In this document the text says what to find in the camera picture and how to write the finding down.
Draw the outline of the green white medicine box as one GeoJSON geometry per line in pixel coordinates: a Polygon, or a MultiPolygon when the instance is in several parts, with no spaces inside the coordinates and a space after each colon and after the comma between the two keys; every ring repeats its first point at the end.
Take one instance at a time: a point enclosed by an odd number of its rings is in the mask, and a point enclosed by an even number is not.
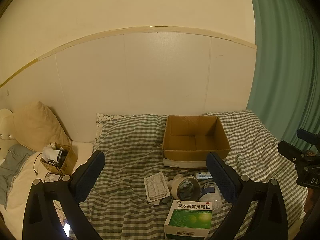
{"type": "Polygon", "coordinates": [[[166,239],[206,239],[211,228],[211,202],[174,200],[164,223],[166,239]]]}

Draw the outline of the white patterned pillow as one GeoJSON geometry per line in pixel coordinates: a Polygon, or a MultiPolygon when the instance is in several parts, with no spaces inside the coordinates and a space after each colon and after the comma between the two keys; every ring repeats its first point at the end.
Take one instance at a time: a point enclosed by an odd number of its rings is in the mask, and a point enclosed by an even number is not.
{"type": "Polygon", "coordinates": [[[113,114],[103,114],[103,113],[97,113],[96,116],[96,124],[97,128],[103,128],[104,124],[116,120],[116,119],[121,119],[125,115],[113,115],[113,114]]]}

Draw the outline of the grey checkered bed quilt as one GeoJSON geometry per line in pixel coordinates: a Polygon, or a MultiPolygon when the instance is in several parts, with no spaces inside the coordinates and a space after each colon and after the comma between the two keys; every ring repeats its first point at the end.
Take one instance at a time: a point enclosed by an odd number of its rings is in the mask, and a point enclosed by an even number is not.
{"type": "MultiPolygon", "coordinates": [[[[277,151],[278,140],[249,110],[219,113],[231,150],[226,163],[253,181],[279,182],[292,225],[304,216],[307,190],[296,184],[294,165],[277,151]]],[[[158,172],[173,178],[188,170],[163,165],[162,142],[167,117],[130,115],[104,124],[94,148],[105,167],[80,207],[103,239],[163,239],[171,202],[146,200],[144,179],[158,172]]]]}

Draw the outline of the beige masking tape roll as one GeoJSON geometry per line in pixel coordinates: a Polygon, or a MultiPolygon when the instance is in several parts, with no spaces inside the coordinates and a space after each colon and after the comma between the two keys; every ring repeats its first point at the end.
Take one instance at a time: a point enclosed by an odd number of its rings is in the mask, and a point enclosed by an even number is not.
{"type": "Polygon", "coordinates": [[[182,201],[197,201],[200,198],[201,186],[199,181],[192,176],[185,177],[185,180],[180,183],[177,192],[171,192],[175,200],[182,201]]]}

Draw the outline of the teal green curtain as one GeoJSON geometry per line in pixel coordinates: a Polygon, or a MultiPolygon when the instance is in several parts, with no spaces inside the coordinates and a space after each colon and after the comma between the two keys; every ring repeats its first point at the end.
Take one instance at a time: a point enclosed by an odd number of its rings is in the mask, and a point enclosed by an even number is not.
{"type": "Polygon", "coordinates": [[[297,0],[252,0],[257,58],[248,101],[270,132],[301,150],[319,132],[319,32],[297,0]]]}

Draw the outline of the silver blister pack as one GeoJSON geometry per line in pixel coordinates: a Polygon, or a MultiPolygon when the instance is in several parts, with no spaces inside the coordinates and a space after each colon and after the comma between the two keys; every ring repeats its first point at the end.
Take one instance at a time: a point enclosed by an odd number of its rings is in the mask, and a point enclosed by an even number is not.
{"type": "Polygon", "coordinates": [[[150,203],[170,196],[163,172],[158,172],[157,174],[144,178],[144,186],[147,201],[150,203]]]}

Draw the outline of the grey blue cloth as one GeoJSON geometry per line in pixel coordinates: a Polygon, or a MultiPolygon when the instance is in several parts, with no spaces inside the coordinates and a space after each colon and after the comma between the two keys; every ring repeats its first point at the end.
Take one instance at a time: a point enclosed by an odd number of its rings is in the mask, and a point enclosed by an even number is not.
{"type": "Polygon", "coordinates": [[[1,205],[7,209],[8,195],[14,178],[18,175],[27,159],[35,151],[23,145],[16,144],[8,149],[7,156],[1,164],[0,184],[1,184],[1,205]]]}

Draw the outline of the clear bottle dark label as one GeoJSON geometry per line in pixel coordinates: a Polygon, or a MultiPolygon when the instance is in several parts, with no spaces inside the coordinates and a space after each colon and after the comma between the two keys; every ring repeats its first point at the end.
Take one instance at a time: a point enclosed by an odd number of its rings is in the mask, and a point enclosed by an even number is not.
{"type": "Polygon", "coordinates": [[[211,202],[212,211],[218,212],[222,206],[221,193],[216,183],[213,181],[207,182],[203,185],[200,193],[200,202],[211,202]]]}

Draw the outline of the white plush toy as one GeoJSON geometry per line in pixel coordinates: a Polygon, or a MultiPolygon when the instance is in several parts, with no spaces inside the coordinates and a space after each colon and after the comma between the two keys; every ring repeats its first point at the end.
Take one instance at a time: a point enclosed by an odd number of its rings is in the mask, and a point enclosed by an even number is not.
{"type": "Polygon", "coordinates": [[[165,182],[170,192],[177,192],[180,183],[182,183],[184,180],[185,177],[183,174],[177,174],[176,176],[174,176],[174,178],[172,178],[171,180],[166,180],[165,182]]]}

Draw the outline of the large brown cardboard box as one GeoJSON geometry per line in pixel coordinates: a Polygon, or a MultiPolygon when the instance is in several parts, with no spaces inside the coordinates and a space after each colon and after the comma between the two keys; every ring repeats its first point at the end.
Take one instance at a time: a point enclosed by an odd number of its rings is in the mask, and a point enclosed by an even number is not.
{"type": "Polygon", "coordinates": [[[210,152],[225,159],[230,149],[219,117],[168,116],[162,144],[164,166],[205,168],[210,152]]]}

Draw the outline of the beige pillow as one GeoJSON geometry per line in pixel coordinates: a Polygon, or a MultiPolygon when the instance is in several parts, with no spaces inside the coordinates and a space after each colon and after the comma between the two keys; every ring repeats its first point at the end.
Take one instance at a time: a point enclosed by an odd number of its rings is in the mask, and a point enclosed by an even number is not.
{"type": "Polygon", "coordinates": [[[31,102],[13,113],[12,131],[21,145],[36,152],[52,142],[71,144],[57,117],[40,101],[31,102]]]}

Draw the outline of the small white blue box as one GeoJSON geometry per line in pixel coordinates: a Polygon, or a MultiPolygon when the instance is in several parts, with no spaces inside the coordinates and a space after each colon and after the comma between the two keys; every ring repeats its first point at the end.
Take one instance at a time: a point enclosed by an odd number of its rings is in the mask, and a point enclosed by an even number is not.
{"type": "Polygon", "coordinates": [[[212,179],[212,175],[209,172],[197,172],[195,174],[197,180],[212,179]]]}

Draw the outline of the small cluttered cardboard box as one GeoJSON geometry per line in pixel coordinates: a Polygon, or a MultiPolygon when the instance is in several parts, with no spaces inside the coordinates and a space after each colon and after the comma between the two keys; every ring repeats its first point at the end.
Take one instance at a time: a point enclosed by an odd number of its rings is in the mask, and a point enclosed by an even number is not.
{"type": "Polygon", "coordinates": [[[40,163],[51,173],[71,175],[78,156],[69,145],[52,143],[42,150],[40,163]]]}

